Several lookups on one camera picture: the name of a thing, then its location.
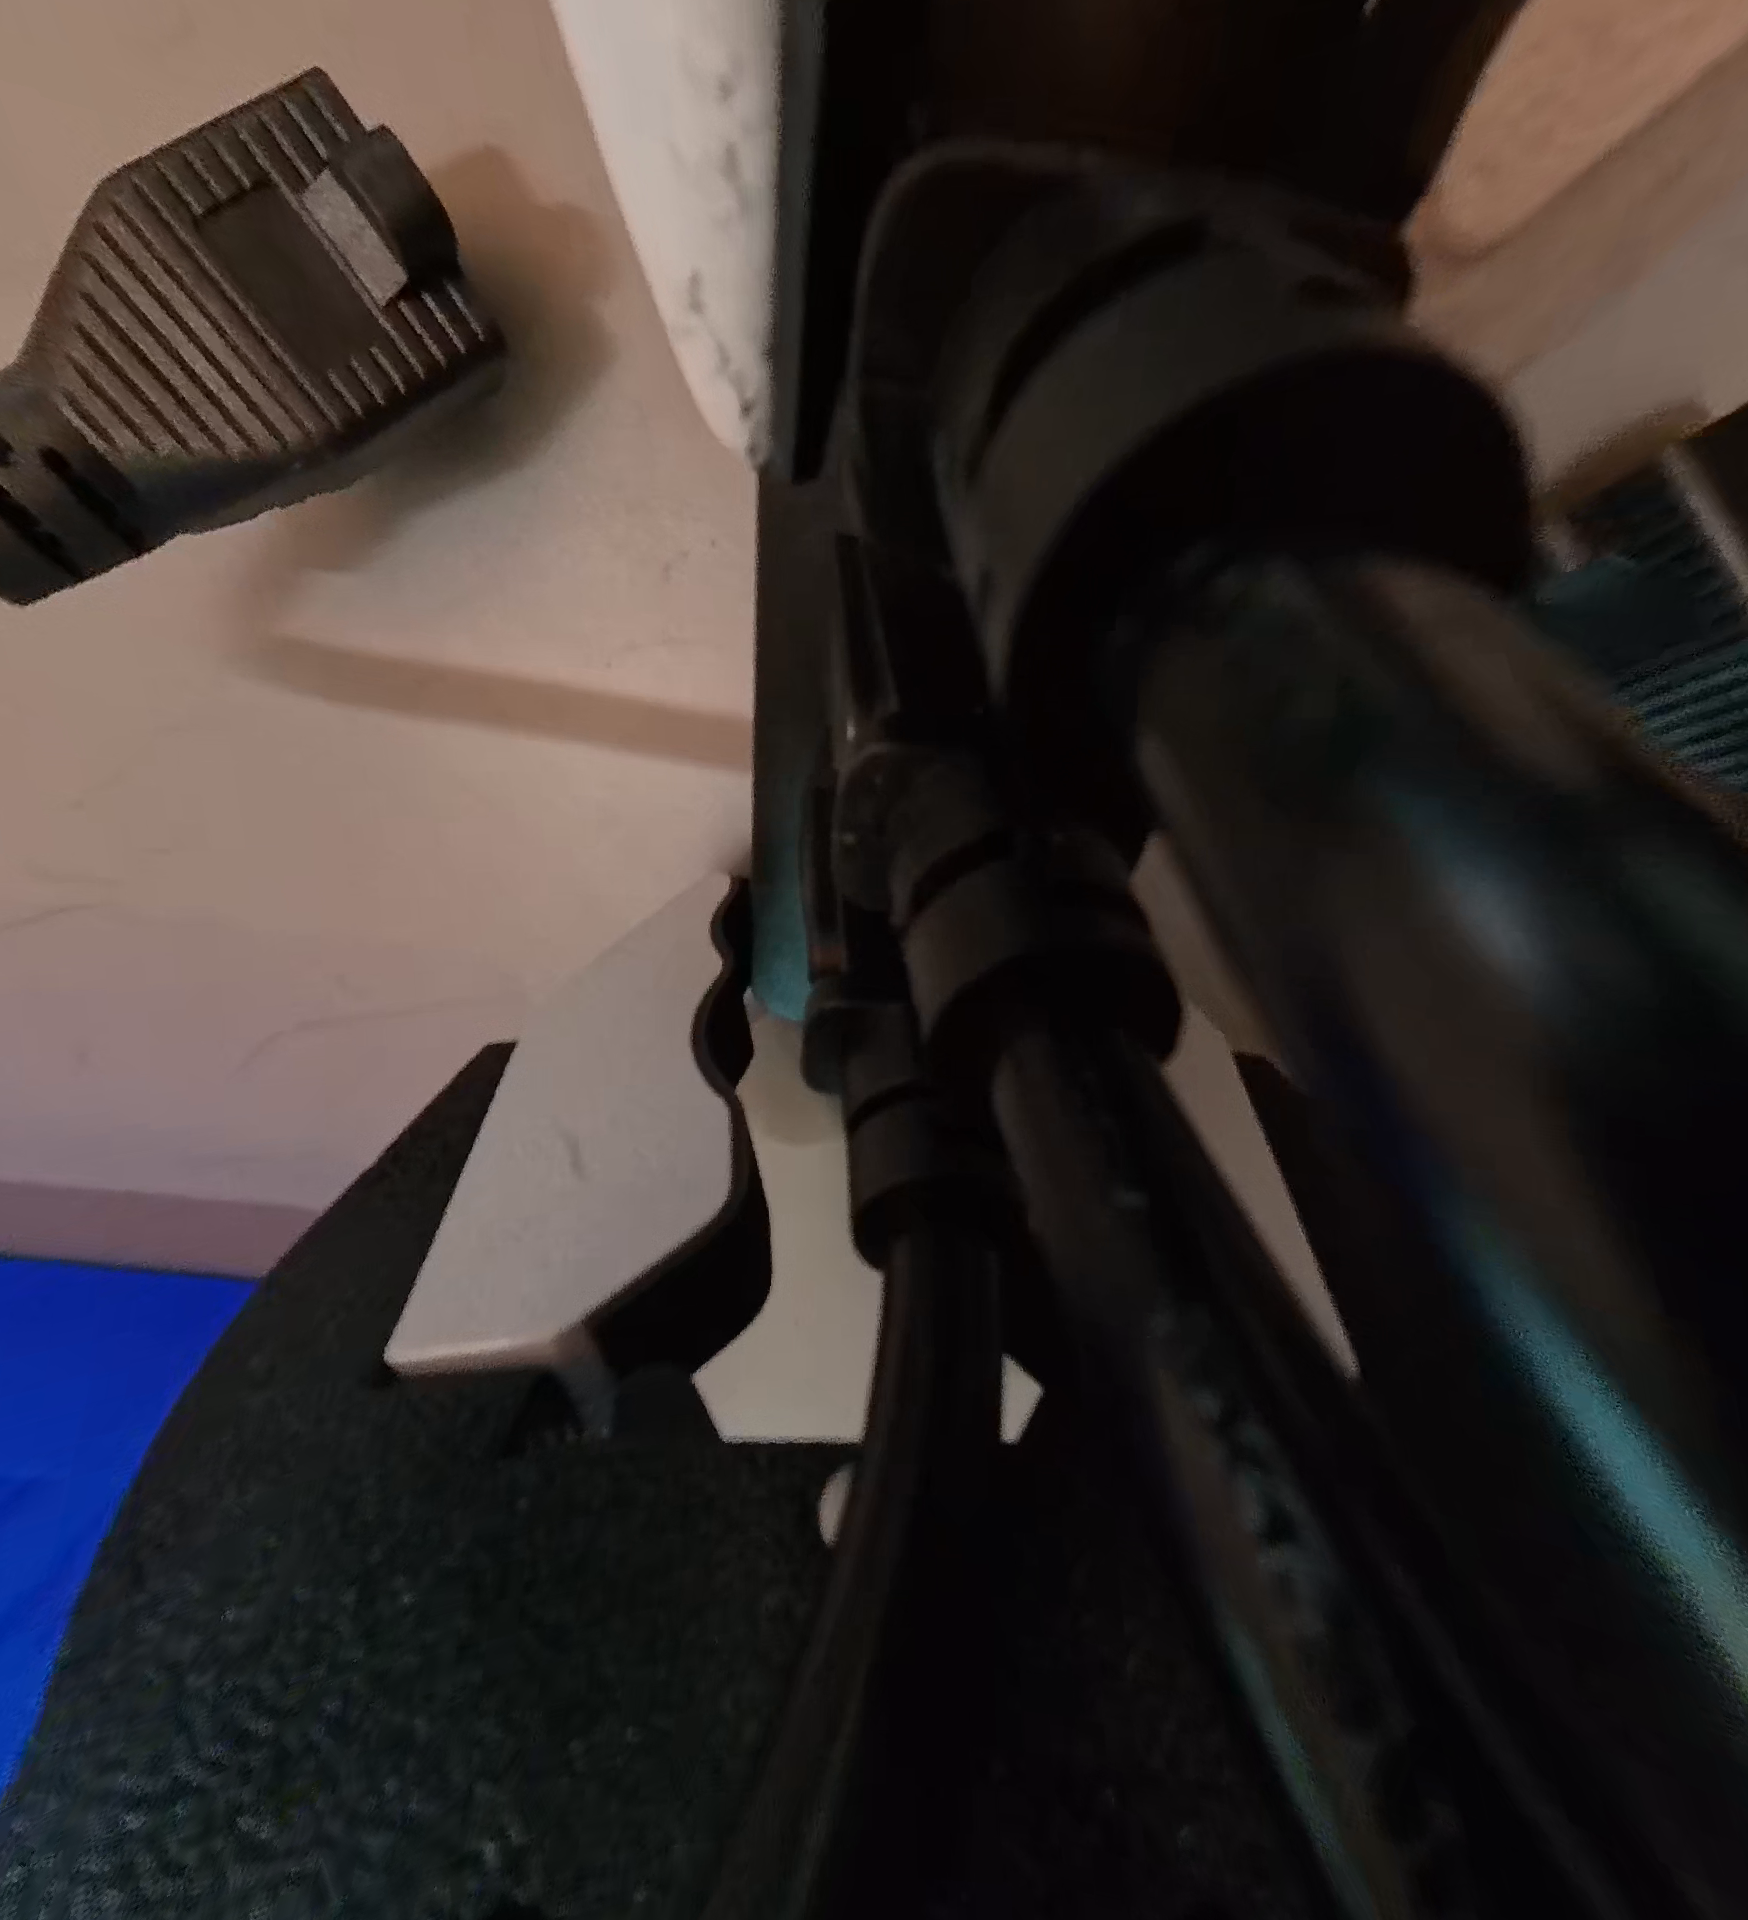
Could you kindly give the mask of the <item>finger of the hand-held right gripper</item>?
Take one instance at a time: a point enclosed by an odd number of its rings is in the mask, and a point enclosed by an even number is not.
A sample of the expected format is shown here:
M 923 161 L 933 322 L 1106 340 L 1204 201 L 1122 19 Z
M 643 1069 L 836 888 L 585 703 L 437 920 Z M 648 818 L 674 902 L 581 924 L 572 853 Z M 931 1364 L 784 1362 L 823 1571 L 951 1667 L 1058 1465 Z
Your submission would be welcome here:
M 596 155 L 716 442 L 797 472 L 823 4 L 551 0 Z
M 1538 0 L 1412 217 L 1417 322 L 1508 382 L 1748 180 L 1748 0 Z

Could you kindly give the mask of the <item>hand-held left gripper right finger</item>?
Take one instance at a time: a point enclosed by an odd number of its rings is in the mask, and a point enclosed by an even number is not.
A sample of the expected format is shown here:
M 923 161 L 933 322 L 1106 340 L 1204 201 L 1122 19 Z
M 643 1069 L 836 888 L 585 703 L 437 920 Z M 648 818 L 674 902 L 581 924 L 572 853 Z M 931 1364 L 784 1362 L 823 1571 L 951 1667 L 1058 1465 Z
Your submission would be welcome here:
M 1231 974 L 1216 928 L 1204 924 L 1162 838 L 1152 838 L 1135 859 L 1135 902 L 1179 996 L 1179 1040 L 1167 1069 L 1175 1108 L 1233 1192 L 1244 1221 L 1261 1238 L 1276 1280 L 1288 1281 L 1325 1356 L 1342 1364 L 1342 1378 L 1355 1378 L 1342 1313 L 1237 1071 L 1237 1052 L 1261 1040 L 1260 1015 L 1248 1015 L 1244 990 Z

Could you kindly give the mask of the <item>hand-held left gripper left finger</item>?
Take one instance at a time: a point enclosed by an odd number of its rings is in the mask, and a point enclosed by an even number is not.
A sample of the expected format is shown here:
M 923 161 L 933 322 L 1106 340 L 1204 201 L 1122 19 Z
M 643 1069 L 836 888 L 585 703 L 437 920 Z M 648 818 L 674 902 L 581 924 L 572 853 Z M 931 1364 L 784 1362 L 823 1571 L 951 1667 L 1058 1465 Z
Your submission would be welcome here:
M 385 1372 L 691 1378 L 765 1313 L 742 982 L 750 888 L 699 877 L 534 1002 Z

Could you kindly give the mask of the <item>blue mat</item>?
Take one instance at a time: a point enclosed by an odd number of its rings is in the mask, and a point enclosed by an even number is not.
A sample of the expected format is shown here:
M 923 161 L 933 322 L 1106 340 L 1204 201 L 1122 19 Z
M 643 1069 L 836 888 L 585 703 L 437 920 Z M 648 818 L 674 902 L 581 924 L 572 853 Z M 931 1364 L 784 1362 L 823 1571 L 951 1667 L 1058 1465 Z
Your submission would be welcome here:
M 167 1408 L 255 1281 L 0 1257 L 0 1791 Z

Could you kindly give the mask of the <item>ribbed black plug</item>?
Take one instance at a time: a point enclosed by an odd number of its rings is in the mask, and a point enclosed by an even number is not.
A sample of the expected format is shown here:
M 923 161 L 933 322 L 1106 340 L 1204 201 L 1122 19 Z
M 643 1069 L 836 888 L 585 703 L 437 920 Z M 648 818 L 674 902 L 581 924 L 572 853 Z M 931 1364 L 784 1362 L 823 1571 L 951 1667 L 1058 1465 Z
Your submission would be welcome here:
M 84 201 L 0 365 L 0 602 L 347 491 L 503 359 L 417 155 L 304 66 Z
M 1748 815 L 1748 403 L 1604 457 L 1544 522 L 1534 610 L 1653 753 Z

